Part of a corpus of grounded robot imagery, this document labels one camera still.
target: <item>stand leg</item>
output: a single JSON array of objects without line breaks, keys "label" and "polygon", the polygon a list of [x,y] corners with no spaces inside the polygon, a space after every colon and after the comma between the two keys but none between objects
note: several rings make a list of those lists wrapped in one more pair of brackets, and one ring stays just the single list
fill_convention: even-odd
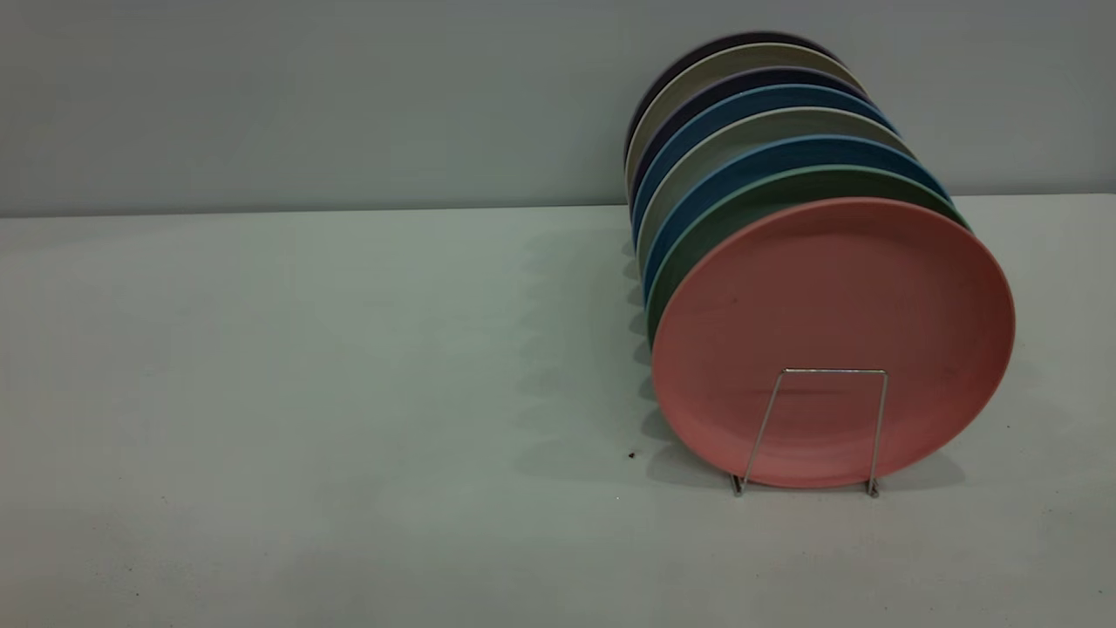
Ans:
[{"label": "stand leg", "polygon": [[775,408],[775,399],[782,388],[782,377],[787,374],[837,374],[837,375],[873,375],[884,376],[884,384],[879,389],[879,410],[876,413],[876,435],[872,444],[872,466],[868,470],[868,482],[865,483],[865,492],[869,497],[879,497],[879,481],[876,479],[876,462],[879,458],[879,435],[884,429],[884,404],[887,402],[887,371],[883,369],[783,369],[775,380],[775,388],[771,389],[771,397],[768,398],[767,412],[763,413],[763,422],[756,434],[756,444],[752,445],[752,453],[748,456],[748,464],[744,466],[744,476],[740,477],[729,474],[732,486],[732,494],[740,497],[748,490],[748,481],[752,476],[752,463],[756,462],[756,454],[760,451],[760,442],[763,439],[763,432],[767,431],[768,419],[771,418],[771,410]]}]

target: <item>plate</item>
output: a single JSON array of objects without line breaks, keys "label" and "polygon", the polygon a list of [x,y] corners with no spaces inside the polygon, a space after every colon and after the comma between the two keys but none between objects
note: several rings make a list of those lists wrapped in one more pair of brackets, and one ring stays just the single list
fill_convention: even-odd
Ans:
[{"label": "plate", "polygon": [[811,165],[878,167],[917,181],[943,197],[942,184],[917,161],[878,142],[845,135],[807,135],[766,144],[705,176],[670,212],[647,213],[636,242],[644,302],[666,251],[695,218],[740,187],[766,176]]},{"label": "plate", "polygon": [[[1013,338],[1008,282],[971,232],[901,201],[830,199],[760,219],[694,267],[663,313],[652,378],[682,442],[743,475],[782,369],[884,369],[886,476],[977,417]],[[882,379],[787,376],[751,480],[866,481]]]},{"label": "plate", "polygon": [[647,174],[639,181],[632,207],[632,241],[639,232],[645,207],[666,173],[694,146],[719,129],[747,117],[787,107],[826,107],[841,109],[873,119],[892,131],[895,128],[884,114],[864,100],[815,85],[779,85],[744,91],[702,112],[672,136],[652,160]]},{"label": "plate", "polygon": [[[663,176],[646,206],[639,206],[639,212],[642,215],[668,212],[710,172],[716,172],[733,158],[763,144],[819,134],[863,137],[914,157],[892,129],[862,115],[826,107],[775,109],[734,122],[694,146]],[[633,241],[639,241],[639,233]]]},{"label": "plate", "polygon": [[628,153],[624,164],[625,177],[631,177],[631,173],[635,168],[635,160],[643,154],[651,135],[683,103],[710,85],[734,74],[775,66],[821,70],[853,85],[860,93],[867,94],[867,90],[845,66],[809,48],[790,44],[749,44],[722,50],[684,69],[652,98],[647,110],[643,112],[643,116],[632,133],[632,142],[628,144]]},{"label": "plate", "polygon": [[781,172],[748,185],[706,210],[666,251],[651,280],[647,345],[654,349],[663,309],[690,270],[732,233],[777,211],[840,196],[894,199],[925,206],[964,224],[949,200],[930,187],[886,170],[856,165],[817,165]]},{"label": "plate", "polygon": [[751,89],[769,87],[772,85],[816,85],[818,87],[836,89],[848,94],[849,96],[868,102],[867,96],[860,93],[856,87],[816,69],[776,67],[753,69],[751,71],[730,76],[729,78],[719,80],[699,91],[693,98],[690,98],[681,107],[675,109],[674,113],[672,113],[670,117],[667,117],[666,120],[663,122],[657,129],[655,129],[655,133],[647,142],[647,147],[644,148],[643,154],[636,160],[636,166],[632,171],[631,178],[626,181],[626,184],[628,185],[628,197],[635,196],[635,189],[639,185],[639,181],[643,180],[643,175],[646,174],[647,167],[651,166],[651,162],[655,158],[655,155],[658,154],[658,151],[662,149],[663,145],[666,144],[666,142],[675,133],[677,133],[680,128],[685,126],[687,122],[725,98],[730,98],[737,94],[749,91]]},{"label": "plate", "polygon": [[686,68],[696,64],[698,61],[715,55],[722,50],[728,50],[729,48],[739,48],[740,46],[747,46],[749,44],[790,44],[793,46],[800,46],[802,48],[809,48],[816,52],[821,52],[822,55],[829,57],[830,59],[837,61],[838,64],[845,65],[837,55],[834,55],[819,44],[810,41],[805,37],[799,37],[797,35],[790,35],[787,32],[778,32],[773,30],[760,30],[752,32],[740,32],[737,35],[730,35],[728,37],[722,37],[720,39],[714,39],[700,48],[695,48],[676,61],[671,64],[671,67],[666,68],[663,74],[658,75],[658,78],[652,83],[651,87],[639,98],[639,104],[635,107],[635,114],[632,115],[632,119],[628,122],[627,135],[624,137],[624,156],[627,156],[628,144],[632,143],[632,134],[635,133],[635,125],[638,124],[639,118],[643,117],[643,113],[647,110],[651,106],[651,102],[655,96],[663,90],[663,87],[674,80],[674,77],[685,71]]}]

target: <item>blue plate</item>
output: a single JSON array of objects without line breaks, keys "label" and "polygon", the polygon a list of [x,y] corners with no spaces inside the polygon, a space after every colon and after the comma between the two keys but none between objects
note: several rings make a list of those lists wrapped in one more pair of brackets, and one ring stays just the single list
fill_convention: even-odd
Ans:
[{"label": "blue plate", "polygon": [[636,242],[643,212],[647,209],[652,194],[686,153],[706,137],[725,126],[745,117],[785,107],[829,107],[863,115],[895,131],[884,114],[868,103],[843,91],[816,85],[777,85],[759,87],[721,100],[687,122],[655,155],[647,174],[636,187],[632,203],[632,241]]},{"label": "blue plate", "polygon": [[944,199],[950,197],[945,187],[918,162],[870,139],[845,135],[807,135],[768,144],[737,157],[703,178],[671,210],[662,226],[654,233],[651,245],[645,247],[644,252],[636,248],[639,268],[643,270],[644,302],[647,302],[651,286],[671,247],[690,223],[708,209],[740,187],[766,176],[797,167],[826,164],[877,167],[921,183]]},{"label": "blue plate", "polygon": [[864,91],[860,91],[849,83],[816,69],[786,66],[734,74],[695,94],[694,97],[686,100],[681,107],[674,109],[674,113],[655,129],[655,133],[651,136],[651,141],[647,142],[647,147],[639,155],[639,161],[636,162],[632,180],[628,181],[628,197],[635,197],[635,192],[639,187],[639,181],[643,181],[647,168],[651,167],[651,162],[658,154],[663,144],[666,144],[687,122],[725,98],[731,98],[737,94],[742,94],[751,89],[776,85],[816,85],[818,87],[828,87],[860,98],[869,104],[872,103]]}]

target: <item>white table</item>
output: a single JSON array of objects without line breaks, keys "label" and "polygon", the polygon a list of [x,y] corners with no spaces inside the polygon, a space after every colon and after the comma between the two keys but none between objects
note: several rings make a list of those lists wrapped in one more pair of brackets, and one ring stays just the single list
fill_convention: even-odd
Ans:
[{"label": "white table", "polygon": [[875,501],[673,438],[619,206],[2,220],[0,626],[1108,625],[1116,196],[959,205],[1016,354]]}]

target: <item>dark blue plate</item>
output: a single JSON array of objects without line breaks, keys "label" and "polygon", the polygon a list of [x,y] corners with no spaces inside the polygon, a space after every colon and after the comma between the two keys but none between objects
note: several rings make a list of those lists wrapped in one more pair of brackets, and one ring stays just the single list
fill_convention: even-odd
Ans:
[{"label": "dark blue plate", "polygon": [[694,97],[690,98],[681,107],[675,109],[674,113],[672,113],[671,116],[655,129],[655,133],[651,136],[651,141],[647,142],[647,147],[644,148],[643,154],[639,155],[639,161],[636,162],[635,172],[632,174],[631,187],[628,189],[628,197],[635,197],[635,192],[639,189],[639,182],[643,181],[644,174],[647,173],[651,162],[655,158],[655,155],[658,154],[663,144],[668,142],[670,138],[673,137],[680,128],[685,126],[687,122],[725,98],[730,98],[743,91],[749,91],[759,87],[769,87],[772,85],[817,85],[818,87],[828,87],[830,89],[844,91],[849,96],[855,96],[869,104],[872,103],[864,91],[860,91],[853,85],[837,78],[836,76],[811,68],[792,66],[770,67],[732,75],[695,94]]},{"label": "dark blue plate", "polygon": [[712,57],[713,55],[728,50],[729,48],[737,48],[739,46],[748,46],[750,44],[790,44],[792,46],[801,46],[802,48],[809,48],[815,52],[821,52],[822,55],[829,57],[830,59],[837,61],[840,65],[845,65],[837,55],[834,55],[819,44],[810,41],[805,37],[799,37],[797,35],[790,35],[788,32],[777,32],[773,30],[757,30],[753,32],[739,32],[737,35],[729,35],[728,37],[722,37],[720,39],[714,39],[700,48],[695,48],[685,55],[683,55],[679,60],[671,64],[671,67],[666,68],[663,74],[658,75],[655,83],[652,83],[651,87],[639,99],[639,104],[635,107],[635,113],[632,114],[632,120],[628,122],[627,136],[624,138],[624,158],[627,158],[628,146],[632,145],[632,135],[635,134],[635,126],[639,123],[639,118],[651,106],[651,103],[655,99],[655,96],[663,90],[672,80],[674,80],[680,74],[686,70],[690,66],[696,64],[698,61],[704,59],[705,57]]},{"label": "dark blue plate", "polygon": [[674,167],[691,148],[702,143],[706,137],[725,126],[745,117],[785,107],[829,107],[863,115],[895,131],[884,114],[868,103],[849,96],[844,91],[818,87],[816,85],[775,85],[759,87],[743,94],[725,98],[687,122],[679,129],[647,168],[647,174],[636,187],[635,200],[632,202],[632,241],[639,234],[643,213],[647,210],[651,195],[666,173]]},{"label": "dark blue plate", "polygon": [[698,183],[677,206],[671,210],[654,233],[646,263],[643,264],[643,298],[647,302],[651,286],[666,253],[695,219],[737,190],[766,176],[811,165],[847,164],[877,167],[922,183],[949,199],[936,178],[918,162],[870,139],[846,135],[807,135],[775,142],[740,155]]}]

